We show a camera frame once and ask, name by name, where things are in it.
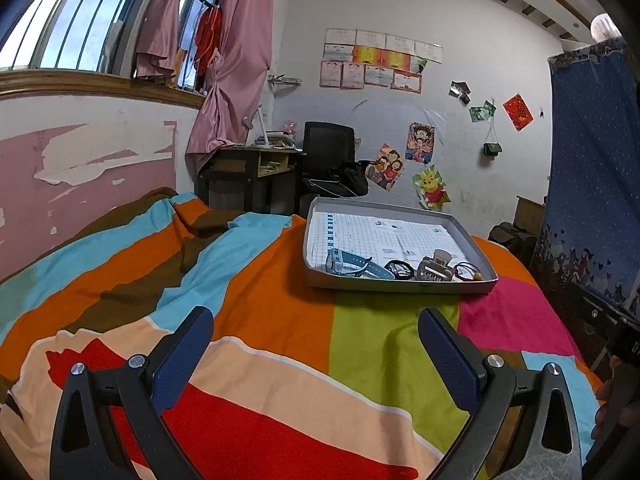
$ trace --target bed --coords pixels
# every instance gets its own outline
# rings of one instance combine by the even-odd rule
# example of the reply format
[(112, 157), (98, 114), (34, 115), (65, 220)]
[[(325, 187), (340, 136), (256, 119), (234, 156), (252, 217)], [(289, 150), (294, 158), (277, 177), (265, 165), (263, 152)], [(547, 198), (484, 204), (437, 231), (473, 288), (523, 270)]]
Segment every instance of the bed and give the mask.
[[(164, 188), (4, 280), (4, 458), (48, 479), (72, 364), (120, 366), (203, 305), (215, 316), (212, 342), (163, 416), (207, 480), (426, 478), (468, 417), (418, 340), (428, 306), (512, 367), (560, 364), (584, 459), (599, 380), (514, 256), (476, 238), (500, 276), (486, 296), (325, 290), (305, 283), (304, 231), (297, 216), (213, 211)], [(153, 478), (124, 412), (113, 416), (140, 478)], [(499, 466), (516, 418), (512, 408), (483, 478)]]

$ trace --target light blue stripe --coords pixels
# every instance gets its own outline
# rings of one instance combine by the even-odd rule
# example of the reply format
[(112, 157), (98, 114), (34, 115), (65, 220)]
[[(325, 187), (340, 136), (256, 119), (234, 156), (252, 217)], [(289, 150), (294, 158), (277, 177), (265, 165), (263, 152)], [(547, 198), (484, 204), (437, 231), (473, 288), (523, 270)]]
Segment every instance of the light blue stripe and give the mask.
[(231, 279), (291, 225), (291, 218), (245, 213), (228, 225), (229, 231), (200, 253), (180, 286), (162, 293), (156, 311), (149, 316), (160, 328), (174, 331), (194, 306), (205, 306), (215, 316)]
[(100, 267), (114, 254), (167, 227), (175, 210), (172, 203), (188, 202), (193, 193), (160, 200), (129, 224), (89, 235), (27, 267), (0, 285), (0, 343), (15, 321), (40, 306), (89, 270)]
[(575, 358), (572, 356), (533, 354), (523, 351), (522, 357), (524, 357), (524, 362), (529, 370), (542, 370), (547, 363), (556, 363), (562, 368), (566, 384), (569, 387), (571, 402), (574, 405), (575, 419), (578, 422), (580, 455), (584, 464), (587, 460), (587, 453), (593, 445), (591, 430), (593, 429), (596, 412), (600, 407), (587, 377), (575, 367)]

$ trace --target green bag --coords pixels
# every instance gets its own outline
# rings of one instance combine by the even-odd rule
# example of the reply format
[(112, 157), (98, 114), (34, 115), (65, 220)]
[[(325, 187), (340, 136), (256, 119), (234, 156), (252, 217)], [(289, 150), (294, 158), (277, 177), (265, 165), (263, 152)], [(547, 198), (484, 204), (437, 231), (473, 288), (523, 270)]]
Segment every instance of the green bag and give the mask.
[(482, 147), (482, 154), (485, 156), (496, 156), (502, 152), (502, 146), (497, 142), (486, 142)]

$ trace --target pink wall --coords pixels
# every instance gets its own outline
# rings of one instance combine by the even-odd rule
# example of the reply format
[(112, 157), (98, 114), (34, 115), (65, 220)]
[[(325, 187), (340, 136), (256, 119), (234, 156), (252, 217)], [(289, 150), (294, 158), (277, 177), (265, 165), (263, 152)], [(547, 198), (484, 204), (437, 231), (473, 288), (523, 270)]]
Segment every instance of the pink wall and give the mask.
[[(164, 122), (175, 126), (175, 122)], [(162, 186), (175, 189), (174, 143), (162, 152), (172, 158), (105, 170), (77, 187), (34, 178), (43, 169), (42, 151), (54, 137), (83, 126), (72, 124), (0, 140), (0, 279), (30, 264), (112, 208)], [(129, 156), (107, 155), (101, 160)]]

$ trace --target window sill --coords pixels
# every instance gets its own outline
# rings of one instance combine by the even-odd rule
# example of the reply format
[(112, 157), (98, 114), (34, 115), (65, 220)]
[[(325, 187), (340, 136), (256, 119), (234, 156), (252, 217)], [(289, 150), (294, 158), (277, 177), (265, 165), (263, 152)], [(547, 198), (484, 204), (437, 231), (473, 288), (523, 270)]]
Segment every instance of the window sill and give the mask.
[(102, 95), (200, 108), (204, 97), (138, 79), (81, 70), (14, 70), (0, 73), (0, 99), (27, 95)]

